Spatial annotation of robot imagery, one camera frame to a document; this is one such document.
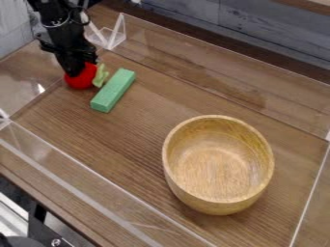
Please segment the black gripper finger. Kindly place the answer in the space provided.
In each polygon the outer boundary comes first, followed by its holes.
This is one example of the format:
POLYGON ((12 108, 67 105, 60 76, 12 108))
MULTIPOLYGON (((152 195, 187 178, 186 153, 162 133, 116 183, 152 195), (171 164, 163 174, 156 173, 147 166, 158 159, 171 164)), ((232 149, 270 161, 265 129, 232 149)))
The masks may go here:
POLYGON ((83 60, 65 54, 57 54, 56 59, 67 75, 75 77, 80 74, 86 67, 83 60))
POLYGON ((98 55, 95 53, 86 53, 83 55, 84 61, 96 65, 98 64, 98 55))

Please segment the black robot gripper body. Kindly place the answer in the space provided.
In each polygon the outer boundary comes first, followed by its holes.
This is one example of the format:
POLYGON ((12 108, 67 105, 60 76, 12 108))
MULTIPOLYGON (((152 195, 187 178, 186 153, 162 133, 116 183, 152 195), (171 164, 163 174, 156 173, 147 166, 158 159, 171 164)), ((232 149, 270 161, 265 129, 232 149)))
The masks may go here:
POLYGON ((84 34, 84 25, 69 20, 41 21, 44 31, 36 34, 40 47, 44 51, 57 54, 65 54, 84 61, 86 53, 95 53, 95 45, 87 40, 84 34))

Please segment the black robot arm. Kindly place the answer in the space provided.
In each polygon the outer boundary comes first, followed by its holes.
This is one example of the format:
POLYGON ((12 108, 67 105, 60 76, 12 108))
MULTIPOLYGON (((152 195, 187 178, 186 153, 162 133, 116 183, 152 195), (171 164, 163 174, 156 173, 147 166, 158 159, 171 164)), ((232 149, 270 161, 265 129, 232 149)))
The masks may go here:
POLYGON ((27 0, 40 15, 45 31, 36 34, 40 48, 55 58, 71 77, 76 77, 86 63, 96 64, 96 47, 86 37, 91 18, 83 17, 86 9, 69 0, 27 0))

